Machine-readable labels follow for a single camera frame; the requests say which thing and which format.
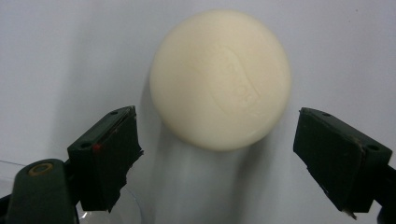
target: white background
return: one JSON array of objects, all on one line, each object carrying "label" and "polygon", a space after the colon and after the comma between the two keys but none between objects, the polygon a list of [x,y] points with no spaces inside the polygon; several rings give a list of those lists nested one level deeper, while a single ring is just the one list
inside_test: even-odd
[{"label": "white background", "polygon": [[[265,23],[283,44],[293,79],[289,106],[274,130],[229,153],[180,142],[163,127],[149,94],[150,64],[164,36],[213,8],[237,9]],[[379,205],[358,221],[338,212],[292,143],[298,110],[307,106],[395,149],[395,71],[393,0],[4,0],[0,160],[65,161],[66,148],[104,114],[136,105],[145,155],[128,188],[146,223],[373,224]]]}]

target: gray surface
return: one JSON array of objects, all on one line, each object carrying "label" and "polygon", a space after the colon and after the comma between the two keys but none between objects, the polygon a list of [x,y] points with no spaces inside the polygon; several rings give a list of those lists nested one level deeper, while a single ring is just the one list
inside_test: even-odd
[{"label": "gray surface", "polygon": [[[183,19],[234,8],[263,21],[290,59],[290,104],[270,135],[216,153],[180,142],[149,96],[156,48]],[[145,156],[128,188],[146,223],[375,223],[339,213],[292,153],[302,106],[396,148],[396,2],[63,1],[0,3],[0,158],[66,160],[105,113],[136,105]]]}]

